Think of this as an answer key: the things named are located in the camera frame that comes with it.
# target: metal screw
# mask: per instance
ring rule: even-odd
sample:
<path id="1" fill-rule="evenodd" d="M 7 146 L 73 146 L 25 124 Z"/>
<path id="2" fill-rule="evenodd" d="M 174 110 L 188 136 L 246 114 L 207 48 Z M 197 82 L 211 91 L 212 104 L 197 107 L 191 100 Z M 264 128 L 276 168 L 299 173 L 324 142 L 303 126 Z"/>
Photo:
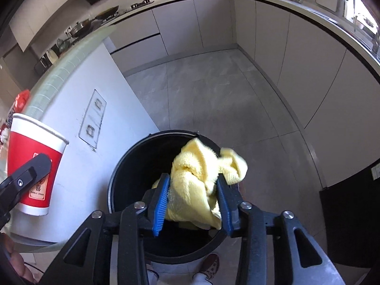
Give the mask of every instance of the metal screw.
<path id="1" fill-rule="evenodd" d="M 134 203 L 134 208 L 135 209 L 144 209 L 145 208 L 145 203 L 143 201 L 137 201 Z"/>
<path id="2" fill-rule="evenodd" d="M 249 209 L 252 209 L 252 203 L 249 203 L 248 201 L 243 201 L 240 204 L 240 207 L 242 207 L 245 210 L 249 210 Z"/>
<path id="3" fill-rule="evenodd" d="M 99 219 L 99 218 L 101 218 L 102 215 L 103 215 L 103 212 L 100 210 L 96 210 L 96 211 L 91 213 L 91 217 L 93 219 Z"/>
<path id="4" fill-rule="evenodd" d="M 282 215 L 286 219 L 292 219 L 294 217 L 294 213 L 292 211 L 284 211 L 284 212 L 282 212 Z"/>

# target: green tile countertop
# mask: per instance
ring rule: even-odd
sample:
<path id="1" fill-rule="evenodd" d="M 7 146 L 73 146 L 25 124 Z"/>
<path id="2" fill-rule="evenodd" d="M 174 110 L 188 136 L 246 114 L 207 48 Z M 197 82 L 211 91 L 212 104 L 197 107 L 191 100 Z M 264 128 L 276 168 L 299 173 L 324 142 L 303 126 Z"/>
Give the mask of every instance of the green tile countertop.
<path id="1" fill-rule="evenodd" d="M 22 113 L 40 120 L 74 70 L 115 30 L 115 26 L 100 27 L 71 47 L 35 84 Z"/>

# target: red shoe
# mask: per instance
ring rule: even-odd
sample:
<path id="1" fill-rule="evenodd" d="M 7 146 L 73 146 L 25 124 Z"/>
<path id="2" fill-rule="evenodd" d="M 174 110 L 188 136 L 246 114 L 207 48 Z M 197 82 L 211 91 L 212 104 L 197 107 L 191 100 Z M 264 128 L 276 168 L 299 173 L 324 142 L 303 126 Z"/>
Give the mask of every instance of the red shoe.
<path id="1" fill-rule="evenodd" d="M 199 272 L 203 273 L 206 276 L 207 280 L 211 280 L 216 275 L 216 272 L 218 272 L 218 270 L 219 256 L 212 253 L 206 257 Z"/>

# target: cup rim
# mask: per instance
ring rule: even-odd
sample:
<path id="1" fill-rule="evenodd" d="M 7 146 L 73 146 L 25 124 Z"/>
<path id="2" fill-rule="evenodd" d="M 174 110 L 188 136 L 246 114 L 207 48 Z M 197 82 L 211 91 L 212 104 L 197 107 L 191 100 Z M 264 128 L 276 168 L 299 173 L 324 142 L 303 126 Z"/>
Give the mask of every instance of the cup rim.
<path id="1" fill-rule="evenodd" d="M 38 121 L 38 120 L 36 120 L 32 117 L 29 117 L 27 115 L 24 115 L 24 114 L 13 114 L 13 119 L 14 118 L 25 120 L 25 121 L 28 121 L 30 123 L 33 123 L 33 124 L 39 126 L 40 128 L 44 129 L 45 131 L 49 132 L 50 134 L 54 135 L 55 137 L 61 139 L 66 145 L 69 144 L 69 141 L 62 134 L 58 133 L 57 131 L 55 131 L 51 127 L 47 126 L 46 124 L 42 123 L 41 121 Z"/>

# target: outlet plate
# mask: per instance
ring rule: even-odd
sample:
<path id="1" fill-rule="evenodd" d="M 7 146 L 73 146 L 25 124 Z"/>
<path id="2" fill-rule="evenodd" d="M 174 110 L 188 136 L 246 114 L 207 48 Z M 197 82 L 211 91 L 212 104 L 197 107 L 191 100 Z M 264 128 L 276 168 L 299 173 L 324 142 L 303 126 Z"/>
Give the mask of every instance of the outlet plate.
<path id="1" fill-rule="evenodd" d="M 107 102 L 94 90 L 79 130 L 79 138 L 96 149 Z"/>

